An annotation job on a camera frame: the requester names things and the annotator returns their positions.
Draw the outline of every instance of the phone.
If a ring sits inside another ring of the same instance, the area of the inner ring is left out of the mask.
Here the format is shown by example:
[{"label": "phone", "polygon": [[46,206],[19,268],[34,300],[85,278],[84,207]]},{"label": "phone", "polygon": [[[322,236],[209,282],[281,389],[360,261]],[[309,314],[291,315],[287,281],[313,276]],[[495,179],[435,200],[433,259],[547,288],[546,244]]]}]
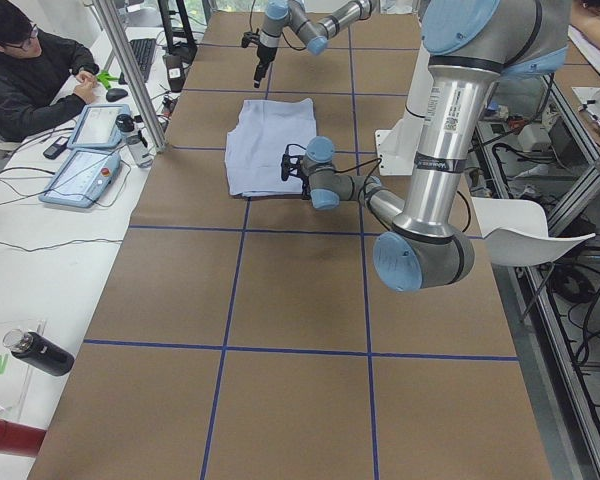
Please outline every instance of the phone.
[{"label": "phone", "polygon": [[69,141],[69,137],[60,137],[55,142],[53,142],[44,152],[44,155],[49,160],[55,160],[58,158],[62,152],[67,148],[67,142]]}]

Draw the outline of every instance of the green object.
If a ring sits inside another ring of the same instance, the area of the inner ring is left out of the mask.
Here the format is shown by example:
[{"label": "green object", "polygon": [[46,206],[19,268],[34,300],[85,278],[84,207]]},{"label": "green object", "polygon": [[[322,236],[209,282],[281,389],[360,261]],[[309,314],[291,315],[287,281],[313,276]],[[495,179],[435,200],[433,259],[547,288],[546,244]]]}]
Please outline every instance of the green object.
[{"label": "green object", "polygon": [[111,83],[110,83],[111,81],[117,81],[118,80],[118,77],[114,77],[113,75],[111,75],[106,70],[101,71],[96,76],[96,78],[104,86],[104,88],[106,88],[107,90],[109,90],[111,88]]}]

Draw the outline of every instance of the black jacket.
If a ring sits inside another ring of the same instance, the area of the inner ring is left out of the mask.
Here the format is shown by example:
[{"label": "black jacket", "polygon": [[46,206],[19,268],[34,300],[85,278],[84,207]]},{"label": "black jacket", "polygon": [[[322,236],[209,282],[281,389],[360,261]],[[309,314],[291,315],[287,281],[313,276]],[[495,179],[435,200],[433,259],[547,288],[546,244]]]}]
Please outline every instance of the black jacket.
[{"label": "black jacket", "polygon": [[71,94],[49,105],[69,74],[80,68],[98,73],[83,45],[40,31],[42,54],[17,59],[0,53],[0,136],[19,142],[28,135],[56,127],[78,115],[84,101]]}]

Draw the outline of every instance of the person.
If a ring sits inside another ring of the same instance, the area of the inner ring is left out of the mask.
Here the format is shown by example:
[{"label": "person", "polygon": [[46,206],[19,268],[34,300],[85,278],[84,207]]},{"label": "person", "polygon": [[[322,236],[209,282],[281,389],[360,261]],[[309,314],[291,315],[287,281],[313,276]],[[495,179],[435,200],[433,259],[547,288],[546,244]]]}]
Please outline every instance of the person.
[{"label": "person", "polygon": [[573,0],[571,25],[600,49],[600,0]]},{"label": "person", "polygon": [[[43,32],[0,0],[0,138],[22,141],[70,120],[95,101],[99,67],[80,43]],[[69,75],[79,84],[51,105]]]}]

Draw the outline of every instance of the label sticker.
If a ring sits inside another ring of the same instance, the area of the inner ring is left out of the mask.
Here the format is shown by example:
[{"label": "label sticker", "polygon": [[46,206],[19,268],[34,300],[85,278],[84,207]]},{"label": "label sticker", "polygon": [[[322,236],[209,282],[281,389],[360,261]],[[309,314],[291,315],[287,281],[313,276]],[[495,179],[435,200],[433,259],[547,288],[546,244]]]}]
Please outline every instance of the label sticker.
[{"label": "label sticker", "polygon": [[449,110],[444,119],[443,129],[447,132],[456,133],[459,128],[459,118],[462,106],[464,88],[458,88],[453,92],[449,102]]},{"label": "label sticker", "polygon": [[424,124],[430,125],[431,119],[436,114],[436,109],[438,108],[438,101],[440,100],[440,96],[442,95],[442,90],[440,87],[433,87],[431,89],[431,96],[429,97],[429,103],[427,104],[427,113],[424,116]]}]

